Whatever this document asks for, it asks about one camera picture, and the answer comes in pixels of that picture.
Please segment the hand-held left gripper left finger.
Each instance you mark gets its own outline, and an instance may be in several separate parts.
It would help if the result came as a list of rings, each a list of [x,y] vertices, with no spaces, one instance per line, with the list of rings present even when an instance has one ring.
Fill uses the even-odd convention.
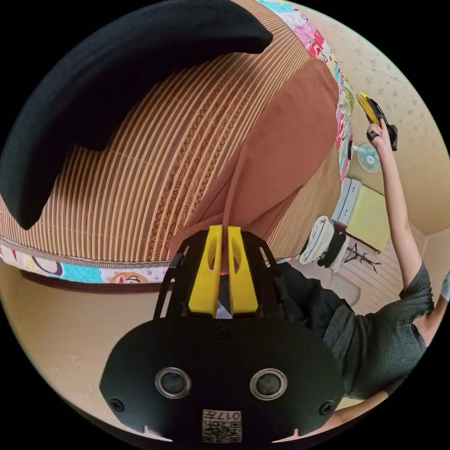
[[[211,226],[206,234],[188,302],[188,308],[193,314],[215,314],[217,312],[222,235],[222,225]]]

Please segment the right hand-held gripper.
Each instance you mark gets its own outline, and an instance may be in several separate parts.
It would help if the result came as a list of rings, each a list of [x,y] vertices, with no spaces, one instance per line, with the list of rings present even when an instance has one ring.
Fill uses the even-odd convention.
[[[383,113],[382,109],[379,107],[379,105],[363,92],[357,93],[357,101],[370,123],[379,125],[380,120],[384,121],[388,130],[392,150],[397,151],[398,150],[397,127],[395,125],[391,125],[387,121],[386,116]]]

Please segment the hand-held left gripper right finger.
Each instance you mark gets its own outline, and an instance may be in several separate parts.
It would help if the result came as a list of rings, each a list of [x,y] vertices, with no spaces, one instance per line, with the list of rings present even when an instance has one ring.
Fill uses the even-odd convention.
[[[258,301],[241,229],[227,229],[230,306],[232,314],[255,314]]]

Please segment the person's right hand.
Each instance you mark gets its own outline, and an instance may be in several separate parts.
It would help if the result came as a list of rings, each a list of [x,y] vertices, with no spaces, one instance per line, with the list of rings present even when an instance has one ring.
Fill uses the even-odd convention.
[[[383,136],[383,129],[377,124],[370,124],[366,131],[367,139],[371,145],[377,150],[384,150],[386,142]]]

